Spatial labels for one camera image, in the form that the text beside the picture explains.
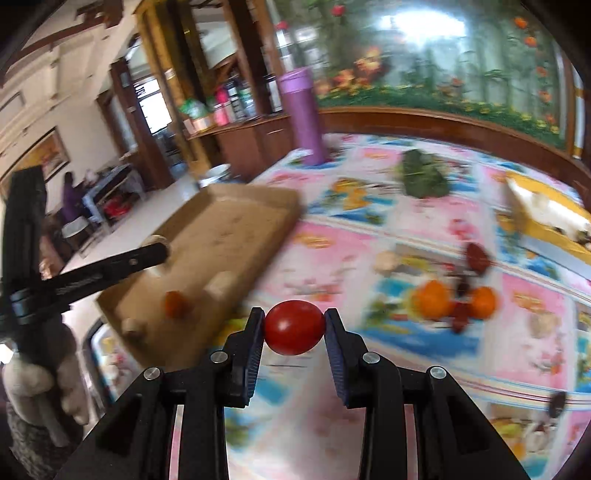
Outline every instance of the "cardboard box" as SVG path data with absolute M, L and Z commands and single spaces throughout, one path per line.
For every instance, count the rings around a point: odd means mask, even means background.
M 295 190 L 206 187 L 154 232 L 171 245 L 167 271 L 134 274 L 103 291 L 98 306 L 142 366 L 191 367 L 265 271 L 301 212 Z M 191 302 L 193 310 L 184 319 L 165 316 L 163 299 L 171 290 Z M 122 335 L 126 318 L 145 322 L 143 340 Z

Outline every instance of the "purple bottle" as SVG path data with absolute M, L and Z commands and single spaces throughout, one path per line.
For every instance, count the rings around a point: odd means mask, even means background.
M 320 116 L 310 70 L 304 67 L 286 73 L 279 78 L 279 86 L 283 93 L 283 108 L 291 116 L 298 148 L 313 152 L 304 157 L 302 162 L 307 166 L 323 164 L 327 152 L 322 141 Z

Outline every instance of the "colorful tablecloth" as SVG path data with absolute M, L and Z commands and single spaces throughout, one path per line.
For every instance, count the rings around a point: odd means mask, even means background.
M 330 162 L 308 168 L 283 160 L 254 181 L 297 189 L 308 208 L 245 312 L 288 299 L 338 308 L 346 328 L 397 365 L 446 367 L 530 477 L 551 478 L 591 419 L 591 284 L 520 247 L 502 185 L 505 173 L 516 170 L 580 202 L 577 193 L 539 171 L 455 145 L 330 137 L 341 146 Z M 412 148 L 445 159 L 450 196 L 404 195 L 395 168 Z M 344 193 L 352 184 L 355 194 Z M 423 273 L 444 274 L 461 263 L 467 241 L 494 257 L 480 282 L 496 290 L 501 306 L 491 320 L 473 321 L 457 335 L 418 319 L 410 296 Z M 386 250 L 413 268 L 381 276 L 372 266 Z M 556 390 L 568 391 L 568 399 L 551 420 L 548 399 Z M 230 477 L 355 480 L 363 419 L 363 410 L 347 410 L 336 397 L 323 342 L 297 357 L 265 347 L 251 405 L 226 409 Z M 408 431 L 409 478 L 416 478 Z

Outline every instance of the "shelf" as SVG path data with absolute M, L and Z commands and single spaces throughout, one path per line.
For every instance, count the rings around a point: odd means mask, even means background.
M 287 115 L 286 113 L 274 113 L 272 115 L 258 116 L 256 118 L 246 120 L 243 122 L 234 122 L 229 125 L 224 125 L 222 127 L 214 127 L 209 130 L 199 132 L 197 134 L 187 137 L 187 140 L 193 140 L 194 138 L 206 137 L 208 135 L 218 135 L 218 134 L 225 133 L 225 132 L 240 130 L 242 128 L 251 128 L 251 127 L 255 127 L 257 125 L 262 125 L 264 123 L 272 122 L 274 120 L 279 120 L 282 118 L 289 118 L 289 115 Z

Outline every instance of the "floral wall painting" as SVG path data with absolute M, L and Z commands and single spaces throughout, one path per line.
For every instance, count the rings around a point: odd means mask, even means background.
M 398 106 L 564 148 L 560 49 L 518 0 L 267 0 L 286 70 L 320 106 Z
M 61 140 L 57 128 L 52 128 L 37 140 L 9 169 L 0 177 L 0 196 L 8 198 L 12 174 L 17 170 L 42 166 L 43 178 L 48 182 L 61 169 L 70 163 L 70 157 Z

